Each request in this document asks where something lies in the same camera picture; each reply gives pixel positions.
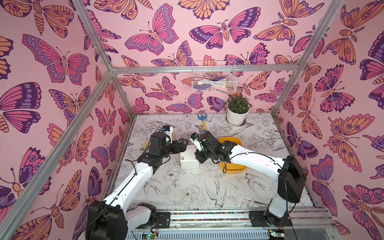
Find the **bird drawing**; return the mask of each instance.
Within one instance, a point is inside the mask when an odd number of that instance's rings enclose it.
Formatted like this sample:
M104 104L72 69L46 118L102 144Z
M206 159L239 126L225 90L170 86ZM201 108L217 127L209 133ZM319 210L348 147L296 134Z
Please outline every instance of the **bird drawing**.
M251 190L260 198L262 199L258 194L257 194L257 190L255 189L255 184L257 184L261 189L264 190L264 192L266 192L265 190L267 189L263 184L259 183L258 181L256 181L256 178L259 178L259 179L262 179L256 175L253 175L253 174L250 174L250 173L246 173L245 176L244 176L245 179L248 179L248 186L251 188Z
M151 178L151 179L149 179L148 181L145 182L145 185L144 185L144 193L145 193L145 196L147 196L147 199L148 199L148 200L149 200L148 192L149 192L150 188L152 188L152 189L155 191L155 193L156 193L157 196L159 196L157 192L161 193L160 190L155 186L154 182L158 182L158 183L161 184L161 182L159 182L159 181L158 181L157 179L155 179L155 178Z
M216 201L215 207L223 207L224 203L225 203L225 198L227 197L227 187L225 187L225 192L224 192L224 196L223 196L220 193L220 184L219 184L218 180L217 180L217 183L216 183L216 180L214 180L214 181L215 181L215 185L216 185L216 193L211 192L211 190L209 190L209 188L207 187L207 184L204 181L205 188L207 190L207 194L211 200Z

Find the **potted plant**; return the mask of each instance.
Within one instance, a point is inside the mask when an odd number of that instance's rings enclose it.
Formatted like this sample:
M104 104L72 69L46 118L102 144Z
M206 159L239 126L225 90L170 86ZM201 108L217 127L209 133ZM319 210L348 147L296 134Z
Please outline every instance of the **potted plant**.
M250 110L248 99L243 97L242 94L234 97L229 95L227 111L227 121L229 124L241 126Z

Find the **floral printed floor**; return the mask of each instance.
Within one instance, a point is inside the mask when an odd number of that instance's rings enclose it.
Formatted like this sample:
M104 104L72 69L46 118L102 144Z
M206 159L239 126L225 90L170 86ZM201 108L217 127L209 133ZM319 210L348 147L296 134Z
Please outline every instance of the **floral printed floor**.
M283 140L269 113L254 113L247 122L233 127L225 120L226 114L208 114L206 125L216 138L234 136L245 148L274 157L288 155ZM202 130L196 114L139 115L137 116L125 159L136 160L141 144L163 125L174 126L176 139L189 139L191 133ZM130 162L123 161L116 186L132 171ZM181 169L180 157L171 155L146 182L133 200L131 207L141 202L161 210L169 209L236 209L266 207L276 192L277 182L256 170L248 168L240 174L223 174L219 164L206 161L199 169ZM312 206L306 189L297 206Z

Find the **yellow bowl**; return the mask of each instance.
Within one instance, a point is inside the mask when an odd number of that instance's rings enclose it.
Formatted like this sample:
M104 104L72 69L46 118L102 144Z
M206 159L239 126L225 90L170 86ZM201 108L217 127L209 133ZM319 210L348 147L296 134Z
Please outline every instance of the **yellow bowl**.
M220 143L223 143L224 141L231 141L231 142L236 143L237 145L240 145L240 146L243 145L241 143L240 139L238 139L237 137L221 137L218 139L218 141ZM221 170L224 169L224 165L225 165L224 162L220 162ZM245 167L245 166L240 165L240 164L228 163L226 173L227 174L241 173L241 172L244 172L247 168L248 167Z

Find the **butterfly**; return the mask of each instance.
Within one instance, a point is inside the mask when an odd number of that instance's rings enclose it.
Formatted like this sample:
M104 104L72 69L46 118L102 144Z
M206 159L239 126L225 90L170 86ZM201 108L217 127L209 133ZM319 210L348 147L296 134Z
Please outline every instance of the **butterfly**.
M287 122L287 134L289 135L287 139L290 146L293 147L294 145L295 148L297 148L297 155L303 160L307 159L307 157L316 157L319 154L317 149L310 142L301 140L303 137L296 132L295 127L290 122Z
M163 4L156 12L152 20L152 29L148 33L140 33L128 38L125 46L131 49L137 49L140 52L148 50L156 55L164 51L164 46L161 44L174 43L179 37L172 29L175 20L172 17L173 8L168 4Z
M293 59L291 58L291 56L288 56L291 60L288 60L286 57L284 57L283 55L279 55L277 54L273 59L275 61L276 64L297 64L300 60L300 55L294 57Z
M275 84L275 90L270 89L270 93L262 93L255 96L255 99L260 99L261 101L266 101L267 103L274 103L277 101L277 97L280 96L281 91L283 90L286 82L285 78L279 78Z
M63 56L61 58L52 46L28 34L23 34L23 44L32 51L36 61L47 66L51 82L63 83L65 75L69 75L73 84L81 85L81 74L87 71L89 65L87 56L75 53L67 59L66 55L61 54Z
M209 109L215 110L217 113L221 112L222 110L226 111L227 110L227 102L224 101L221 98L217 97L207 97L207 102L210 106Z
M144 103L144 99L142 97L136 98L135 104L132 104L132 111L134 114L142 114L145 111L149 111L150 107L148 104Z
M325 76L319 79L316 83L315 88L317 92L326 91L323 95L321 95L321 97L323 98L328 96L320 104L320 109L323 112L329 113L335 109L341 113L345 107L351 106L351 104L355 101L355 98L347 93L335 92L337 90L344 89L336 89L336 87L342 82L340 81L336 85L343 72L343 67L344 65L336 65L336 67L328 69Z
M96 160L96 162L101 162L103 170L108 166L108 160L111 162L116 159L116 149L119 145L119 136L115 136L110 142L109 147L97 147L92 150L91 157Z
M381 63L384 63L384 56L382 55L384 49L384 32L379 34L377 39L373 42L371 49L368 52L368 56L379 60ZM360 80L367 80L377 77L373 84L384 83L384 65L380 62L364 59L360 63L360 68L362 69ZM369 98L375 99L378 102L378 106L384 109L384 84L378 86L369 94Z
M200 109L204 107L203 104L200 102L201 100L203 100L203 93L198 91L198 92L192 93L188 97L187 101L184 100L183 103L179 102L179 103L171 104L168 107L166 107L166 109L168 111L174 111L174 112L181 111L183 113L191 113L192 108Z
M139 3L143 4L144 7L153 10L151 3L148 0L138 1ZM137 16L137 6L135 0L96 0L96 2L94 3L94 7L101 11L114 13L119 13L121 12L121 10L124 9L124 11L121 13L121 17L127 20L133 20Z
M295 99L293 98L293 95L297 92L298 89L299 89L299 83L297 83L292 87L291 91L288 94L288 97L283 102L283 108L287 110L289 113L291 113L291 116L295 114L295 108L293 107L292 101Z
M47 129L47 131L49 133L48 138L51 141L52 146L56 145L57 141L59 141L59 139L64 133L64 131L60 127L52 123L49 124L49 128ZM92 141L93 127L89 126L87 129L85 129L80 135L80 137L79 133L77 134L77 137L72 141L72 143L69 144L68 148L64 152L64 155L61 157L59 161L60 167L59 169L57 169L56 173L59 173L61 167L66 166L68 163L71 163L72 159L74 158L76 159L76 161L84 161L84 163L87 164L85 158L88 155L88 147L90 146Z
M32 177L36 174L37 170L39 170L41 164L44 162L45 157L40 155L40 150L36 150L36 148L29 148L23 156L23 159L20 164L19 170L19 181L16 182L15 173L13 168L11 171L13 173L13 182L5 181L3 178L0 178L1 181L5 183L12 184L12 189L17 193L18 196L23 192L23 188L25 188ZM51 185L51 177L47 180L45 186L40 191L40 195L44 194L46 191L50 189ZM11 209L12 205L15 203L16 198L13 194L12 190L8 187L0 186L0 223L6 216L6 214Z
M133 67L140 67L140 65L133 59L130 59L124 55L121 56L122 60L124 61L125 65L129 68ZM152 77L155 76L157 73L130 73L125 74L124 76L126 78L119 78L119 82L122 86L131 86L133 88L141 88L143 93L146 92L145 86L139 82L138 80L142 81L144 78L142 77Z
M33 5L33 9L36 11L34 14L36 27L41 36L44 31L44 18L42 14L55 34L62 38L68 35L68 30L64 26L68 26L74 17L73 11L65 6L49 5L42 7L39 0L33 3L32 1L24 0L1 1L0 5L5 11L16 17L28 16Z
M353 44L348 37L351 37L354 42L357 42L357 37L354 33L358 33L365 28L364 26L359 26L374 18L382 10L384 10L384 1L368 3L361 11L360 8L355 8L351 12L346 12L346 7L344 5L341 8L341 23L351 30L355 28L357 29L355 29L353 32L348 29L341 30L339 34L346 38L339 38L332 41L324 48L322 54L326 53L328 50L331 50L334 55L339 54L339 59L341 61L351 65L355 64L355 48L353 47Z
M168 114L168 113L166 113L166 111L163 108L159 107L158 105L156 105L155 107L156 107L156 113L158 113L158 114Z
M221 27L212 25L199 26L192 29L189 35L195 41L202 44L209 40L205 45L207 49L222 48L223 37L226 41L229 41L229 35L231 35L235 43L239 43L241 39L249 37L251 31L244 28L252 28L258 20L259 15L259 7L249 8L235 16L229 22L228 26L225 24L228 20L225 20L221 23Z
M77 220L76 226L74 228L72 240L77 240L78 236L85 229L87 225L87 214L89 205L96 201L95 196L101 193L101 185L103 184L103 179L100 178L99 171L96 167L92 167L88 177L88 198L85 196L85 205L84 209L81 211L79 219Z
M101 127L101 131L103 134L112 134L113 126L115 125L115 117L116 110L114 110L111 114L111 110L108 110L108 114L104 109L104 114L98 109L95 108L96 116L99 118L99 127Z
M261 90L261 89L265 88L265 86L266 86L266 82L265 81L267 80L267 78L269 77L270 74L271 74L271 71L264 71L264 72L260 73L259 75L257 75L255 78L253 78L249 82L249 84L247 84L248 79L253 76L253 75L251 75L247 79L247 81L242 84L242 86L237 86L236 87L236 92L232 93L231 95L232 96L238 96L238 95L240 95L243 92L243 89L244 89L244 92L248 96L250 96L251 95L251 90L249 88L252 88L254 90Z
M247 57L244 58L243 54L240 54L240 56L244 59L234 56L234 55L226 55L224 61L225 65L260 65L260 64L266 64L267 57L268 57L268 50L266 49L266 45L263 43L259 43L256 45L256 47L252 50L251 55L249 55L248 60L248 54ZM240 77L244 74L244 72L236 72L236 76Z
M55 219L55 223L59 228L64 229L64 217L63 217L63 214L60 212L60 210L71 211L79 204L80 180L81 180L81 170L78 170L73 175L67 187L65 188L63 196L61 197L61 200L57 206L56 206L56 202L57 202L56 200L55 204L53 204L52 207L50 208L46 208L46 207L39 208L39 209L52 210L51 214L38 217L36 219L33 219L32 221L29 221L19 226L16 229L11 239L12 240L47 239L49 237L49 233L51 232L52 218Z
M303 97L300 96L299 99L297 100L297 105L299 106L299 108L301 110L304 110L304 112L299 113L297 117L298 118L304 117L301 123L301 129L303 132L305 133L310 132L313 136L317 137L318 139L322 139L323 134L321 133L319 126L310 116L310 114L313 115L311 110L309 109L311 105L311 98L312 98L312 83L309 83L307 88L305 89Z
M317 66L317 65L314 65L314 66L311 66L312 64L314 63L311 63L311 59L307 62L307 64L305 65L304 67L304 70L303 70L303 73L301 74L301 76L304 76L304 82L308 82L310 79L311 79L311 76L314 76L316 74L318 74L320 71L321 71L321 67L320 66Z
M366 186L359 184L356 185L356 190L349 185L344 186L344 190L351 195L347 195L347 198L350 201L343 199L344 206L349 211L353 211L352 216L355 221L367 230L372 239L380 240L380 232L377 230L375 223L369 217L368 213L371 214L371 217L377 224L379 224L379 226L382 226L382 222L375 214L382 213L382 207L369 207L367 204L379 204L384 202L384 189L380 187L369 189Z
M372 147L376 148L379 151L384 152L384 136L371 137L368 135L363 135L363 137L366 137L372 141L372 144L371 144ZM377 158L384 159L384 156L377 156Z
M225 10L229 0L181 0L178 5L188 10L193 9L196 18L210 19L214 11Z
M13 49L13 41L5 37L0 36L0 80L8 79L8 74L11 72L4 56L8 56L9 52Z
M337 118L333 121L328 117L328 120L331 121L331 131L333 136L329 137L328 143L323 145L323 147L328 146L333 153L339 154L339 157L348 167L351 167L354 171L361 172L360 161L348 142L351 143L349 140L351 138L356 138L350 137L350 135L361 132L367 128L374 119L375 117L370 116L369 114L353 115L345 120Z
M335 224L340 235L348 235L351 233L351 231L348 228L346 228L343 224L341 224L340 222L333 220L333 223Z
M331 215L337 217L336 201L327 182L332 176L333 169L333 158L328 154L319 160L319 164L311 164L312 175L316 178L316 181L312 182L312 189L317 195L321 196L323 204L328 208Z
M120 134L120 142L124 140L125 137L125 131L119 126L119 134Z
M121 122L123 124L126 124L127 122L129 122L131 120L131 118L129 117L128 112L125 111L124 109L119 108L119 114L121 116Z
M216 66L216 65L217 63L211 56L208 56L208 55L204 56L203 66ZM216 79L220 77L223 77L223 72L202 72L202 73L199 73L198 76L195 76L194 79L195 81L200 81L203 79ZM192 86L192 77L185 78L181 80L181 82L188 86Z
M76 114L80 111L80 108L83 107L85 101L91 95L91 87L85 87L79 94L78 98L71 94L74 99L59 90L50 89L49 92L56 101L56 105L61 110L64 110L64 116L67 119L67 126L69 126Z
M40 86L34 82L19 84L5 92L0 98L0 110L4 111L3 115L0 114L0 130L9 131L8 121L21 133L28 133L30 126L40 120L40 114L20 109L38 109L40 99Z
M176 91L176 87L175 85L173 85L170 81L169 81L169 78L167 77L163 77L163 80L162 80L162 85L163 85L163 88L161 87L161 85L159 83L156 83L156 85L158 86L158 88L151 88L153 91L157 91L157 92L151 92L151 93L147 93L145 94L145 96L147 97L150 97L150 98L157 98L157 99L166 99L166 100L169 100L171 101L173 97L173 95L178 95L179 92Z
M104 47L104 50L105 51L108 51L108 52L111 52L111 53L119 53L116 49L114 49L113 47L109 46L108 44L106 44L106 42L108 42L105 38L109 38L109 39L120 39L121 37L111 31L108 31L106 29L102 29L101 27L101 24L99 23L99 21L97 20L97 18L95 17L93 11L91 10L87 10L88 11L88 15L89 17L91 18L91 21L93 23L93 26L94 28L96 29L97 31L97 34L100 38L100 41L101 41L101 44L103 45ZM93 43L92 43L92 40L91 38L89 37L89 34L88 34L88 31L86 30L86 28L84 27L84 24L83 22L81 21L80 19L80 16L79 17L79 21L81 23L81 26L83 27L83 31L85 33L85 37L84 37L84 50L87 50L89 49L89 47L92 45L92 48L94 47L93 46ZM99 54L97 53L96 49L95 49L95 61L97 62L99 58Z
M295 42L295 34L287 26L295 26L298 23L295 20L289 18L303 18L309 16L318 11L323 5L324 3L321 3L315 6L314 8L311 8L308 7L308 3L306 3L305 1L299 3L299 0L280 0L281 9L283 10L283 13L287 17L287 19L284 19L283 14L278 12L277 15L280 20L273 22L272 25L276 25L279 23L283 24L273 26L264 31L261 31L256 34L253 38L263 41L270 41L275 38L277 39L277 41L287 39L290 41L289 45L292 46Z

